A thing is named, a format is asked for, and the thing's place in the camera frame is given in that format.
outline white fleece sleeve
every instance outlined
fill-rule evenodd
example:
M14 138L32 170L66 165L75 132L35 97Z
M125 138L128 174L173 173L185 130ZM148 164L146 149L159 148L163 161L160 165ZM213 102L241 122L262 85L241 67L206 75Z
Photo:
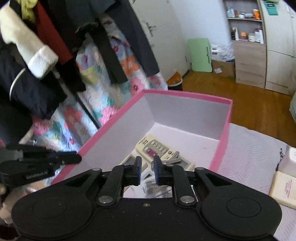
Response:
M0 9L0 29L4 42L16 44L35 77L44 77L57 63L58 56L24 24L9 2Z

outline shelf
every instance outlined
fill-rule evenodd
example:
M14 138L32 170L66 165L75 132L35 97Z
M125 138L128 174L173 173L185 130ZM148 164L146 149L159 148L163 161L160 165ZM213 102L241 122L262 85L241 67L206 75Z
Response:
M255 44L255 45L261 45L261 46L266 46L266 44L261 44L258 42L250 42L250 41L243 41L243 40L231 40L233 43L244 43L244 44Z
M227 18L228 20L246 20L246 21L256 21L256 22L262 22L262 20L258 19L250 19L250 18Z

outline cardboard box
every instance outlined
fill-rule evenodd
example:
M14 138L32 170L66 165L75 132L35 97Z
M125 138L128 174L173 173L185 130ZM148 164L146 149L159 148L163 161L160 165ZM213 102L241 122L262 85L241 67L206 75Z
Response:
M79 150L82 162L67 165L52 184L92 168L111 171L130 153L139 155L135 146L146 134L180 151L196 167L217 172L227 147L231 110L232 100L222 97L143 90Z
M212 60L213 71L223 77L235 80L235 63Z

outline pink box rim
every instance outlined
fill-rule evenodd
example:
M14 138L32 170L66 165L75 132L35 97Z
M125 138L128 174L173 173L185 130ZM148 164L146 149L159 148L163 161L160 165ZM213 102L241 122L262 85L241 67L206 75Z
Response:
M123 107L121 107L118 112L112 116L109 121L103 125L100 130L93 135L84 145L83 147L78 151L78 154L81 155L81 157L84 157L85 154L95 145L95 143L104 135L107 133L107 131L135 104L137 103L145 94L162 94L162 95L170 95L170 96L178 96L178 97L187 97L187 98L193 98L193 99L202 99L210 102L218 102L222 104L228 104L229 109L226 117L226 121L224 124L223 131L221 133L219 144L217 146L215 155L213 157L213 160L210 164L209 169L211 171L218 171L218 168L222 162L222 159L225 154L225 150L228 143L228 135L229 135L229 124L231 121L231 112L232 112L232 105L233 100L219 97L219 96L212 96L207 94L201 94L201 93L194 93L194 92L185 92L185 91L165 91L165 90L142 90L140 93L135 95L131 100L129 100ZM76 164L67 165L65 166L60 174L57 175L57 177L52 181L52 185L56 184L60 181L63 181L64 178L72 171L72 169L76 166Z

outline door handle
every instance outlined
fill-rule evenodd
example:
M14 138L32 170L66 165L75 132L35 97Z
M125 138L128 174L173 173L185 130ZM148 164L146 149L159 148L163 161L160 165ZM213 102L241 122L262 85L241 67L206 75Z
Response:
M146 22L146 25L149 29L149 32L151 34L151 37L153 37L153 33L152 33L152 30L156 29L157 26L150 26L148 22Z

